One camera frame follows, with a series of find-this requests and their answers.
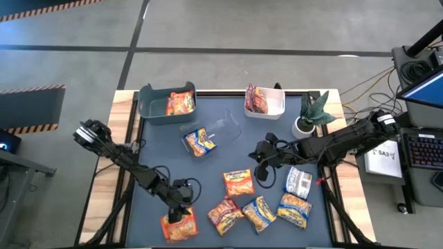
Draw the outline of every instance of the snack bag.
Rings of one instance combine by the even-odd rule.
[[[168,97],[168,103],[166,106],[166,115],[174,115],[174,103],[172,102],[172,98]]]
[[[195,222],[194,210],[188,208],[188,211],[191,214],[183,215],[181,220],[176,223],[169,224],[168,215],[160,218],[161,229],[165,235],[166,242],[175,243],[199,234],[197,223]]]
[[[224,200],[209,211],[208,217],[215,225],[220,236],[223,236],[235,224],[236,220],[243,218],[244,215],[233,200]]]
[[[254,225],[257,234],[263,231],[272,221],[275,221],[275,214],[264,202],[263,196],[259,196],[246,204],[242,211]]]
[[[246,93],[244,95],[244,108],[252,112],[254,112],[254,106],[253,106],[254,91],[255,91],[255,86],[249,83]]]
[[[263,92],[257,87],[254,89],[253,106],[256,113],[268,113],[268,102]]]
[[[171,93],[174,115],[187,114],[194,111],[195,103],[193,95],[193,91],[188,91],[185,93]]]
[[[189,133],[185,136],[185,139],[197,157],[206,155],[216,147],[216,145],[208,139],[204,128]]]
[[[225,198],[255,193],[251,169],[223,173],[223,178],[226,185]]]
[[[311,209],[311,203],[285,193],[278,206],[277,215],[305,229]]]
[[[291,167],[286,178],[285,191],[306,200],[311,188],[311,181],[312,175],[310,173]]]

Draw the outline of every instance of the yellow and black hazard tape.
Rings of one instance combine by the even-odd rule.
[[[20,18],[24,18],[24,17],[33,17],[35,15],[50,13],[50,12],[54,12],[54,11],[58,11],[58,10],[66,10],[69,8],[83,6],[83,5],[87,5],[90,3],[98,3],[101,1],[104,1],[104,0],[79,0],[79,1],[73,1],[70,3],[60,4],[60,5],[56,5],[56,6],[40,8],[40,9],[36,9],[36,10],[28,10],[28,11],[21,12],[21,13],[15,13],[15,14],[11,14],[11,15],[2,16],[2,17],[0,17],[0,22],[16,20],[16,19],[20,19]]]
[[[15,127],[4,130],[13,135],[18,135],[18,134],[36,133],[43,131],[55,131],[57,128],[58,124],[41,124],[41,125],[33,125],[31,127]]]
[[[66,88],[66,86],[63,84],[52,85],[52,86],[36,86],[36,87],[30,87],[30,88],[26,88],[26,89],[3,90],[3,91],[0,91],[0,94],[25,93],[25,92],[31,92],[31,91],[45,91],[45,90],[51,90],[51,89],[65,89],[65,88]]]

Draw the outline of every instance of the potted plant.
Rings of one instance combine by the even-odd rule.
[[[329,91],[320,96],[315,103],[309,104],[309,95],[303,95],[300,116],[292,124],[291,129],[292,134],[297,139],[310,137],[316,125],[326,125],[336,119],[331,114],[323,111],[328,96]]]

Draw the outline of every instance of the gray plastic bin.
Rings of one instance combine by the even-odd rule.
[[[184,87],[174,89],[153,89],[151,84],[144,86],[138,94],[138,112],[140,116],[151,125],[168,125],[180,122],[191,122],[195,119],[195,109],[191,113],[181,115],[166,115],[168,97],[172,92],[184,93],[194,91],[195,108],[197,108],[197,96],[192,82],[186,82]]]

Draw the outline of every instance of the concrete floor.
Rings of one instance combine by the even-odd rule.
[[[129,46],[142,2],[106,0],[0,23],[0,45]],[[137,46],[388,52],[413,43],[442,14],[438,0],[151,0]],[[0,90],[67,85],[60,128],[22,136],[23,157],[58,171],[49,181],[35,180],[39,189],[28,195],[16,240],[31,242],[31,248],[73,244],[97,158],[77,146],[71,134],[81,120],[107,119],[125,58],[126,53],[0,50]],[[343,92],[391,65],[388,57],[136,53],[125,88],[180,86],[190,80],[199,89],[279,82],[287,89]],[[395,73],[391,81],[396,88]],[[386,81],[373,92],[389,93]],[[368,105],[374,103],[367,96],[352,104],[356,109]],[[379,242],[441,248],[443,209],[419,206],[418,214],[401,215],[388,186],[363,187]]]

